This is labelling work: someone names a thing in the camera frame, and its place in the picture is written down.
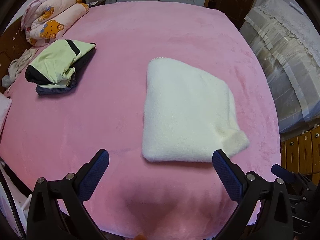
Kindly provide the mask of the dark wooden headboard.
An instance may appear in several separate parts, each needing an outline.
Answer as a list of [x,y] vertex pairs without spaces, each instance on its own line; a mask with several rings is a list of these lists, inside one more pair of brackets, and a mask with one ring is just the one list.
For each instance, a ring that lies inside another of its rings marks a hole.
[[[21,29],[20,16],[5,29],[1,35],[1,83],[2,78],[8,74],[10,63],[22,56],[26,49],[31,48],[27,41],[25,31]],[[6,88],[1,85],[1,93],[4,94]]]

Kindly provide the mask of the white pink bedside box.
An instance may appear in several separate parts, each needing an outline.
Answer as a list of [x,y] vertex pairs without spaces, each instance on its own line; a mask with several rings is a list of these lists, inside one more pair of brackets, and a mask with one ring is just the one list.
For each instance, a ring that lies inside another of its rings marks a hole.
[[27,219],[32,192],[1,160],[1,213],[14,237],[27,239]]

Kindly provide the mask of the white fluffy cardigan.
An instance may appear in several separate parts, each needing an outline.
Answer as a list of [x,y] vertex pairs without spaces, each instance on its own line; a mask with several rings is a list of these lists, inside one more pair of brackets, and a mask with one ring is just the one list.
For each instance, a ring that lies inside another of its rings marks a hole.
[[232,157],[249,146],[225,81],[166,57],[147,69],[142,155],[150,162],[208,163],[215,150]]

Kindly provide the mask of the green and black folded garment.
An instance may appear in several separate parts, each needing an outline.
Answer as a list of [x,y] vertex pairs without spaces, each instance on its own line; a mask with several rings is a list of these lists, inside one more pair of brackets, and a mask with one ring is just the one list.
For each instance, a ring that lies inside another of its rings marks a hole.
[[74,73],[71,65],[93,48],[96,48],[95,43],[57,40],[41,51],[28,65],[25,79],[30,83],[49,87],[67,81]]

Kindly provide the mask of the crumpled grey cloth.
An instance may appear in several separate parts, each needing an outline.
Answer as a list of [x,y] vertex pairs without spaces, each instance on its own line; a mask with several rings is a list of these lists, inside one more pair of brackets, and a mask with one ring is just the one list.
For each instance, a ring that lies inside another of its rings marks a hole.
[[8,68],[8,74],[2,78],[2,87],[9,88],[21,74],[22,70],[31,63],[38,49],[30,48],[26,49],[22,56],[18,59],[13,60]]

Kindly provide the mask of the lace covered storage stack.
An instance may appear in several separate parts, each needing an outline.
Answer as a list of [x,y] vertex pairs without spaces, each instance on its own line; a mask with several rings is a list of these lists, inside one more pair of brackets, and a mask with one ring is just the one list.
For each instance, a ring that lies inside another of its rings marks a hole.
[[279,131],[319,118],[319,33],[292,3],[266,0],[245,16],[240,33],[257,57],[276,106]]

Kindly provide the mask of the small white printed pillow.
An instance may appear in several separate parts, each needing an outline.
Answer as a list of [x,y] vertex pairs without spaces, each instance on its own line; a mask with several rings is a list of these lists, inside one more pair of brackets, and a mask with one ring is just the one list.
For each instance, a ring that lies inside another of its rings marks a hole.
[[2,134],[7,114],[11,107],[12,100],[7,98],[2,93],[0,94],[0,134]]

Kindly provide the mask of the wooden drawer cabinet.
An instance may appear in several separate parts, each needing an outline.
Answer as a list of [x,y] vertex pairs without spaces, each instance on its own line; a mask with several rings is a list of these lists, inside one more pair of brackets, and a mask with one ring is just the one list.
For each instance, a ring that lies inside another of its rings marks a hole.
[[300,135],[281,140],[281,166],[290,172],[307,176],[314,184],[319,182],[319,125]]

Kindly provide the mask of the pink bear print quilt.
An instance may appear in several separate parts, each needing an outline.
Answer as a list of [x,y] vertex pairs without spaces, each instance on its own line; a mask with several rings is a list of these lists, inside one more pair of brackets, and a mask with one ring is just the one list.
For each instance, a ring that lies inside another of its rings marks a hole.
[[21,18],[21,29],[34,47],[42,47],[60,39],[89,11],[82,0],[34,0]]

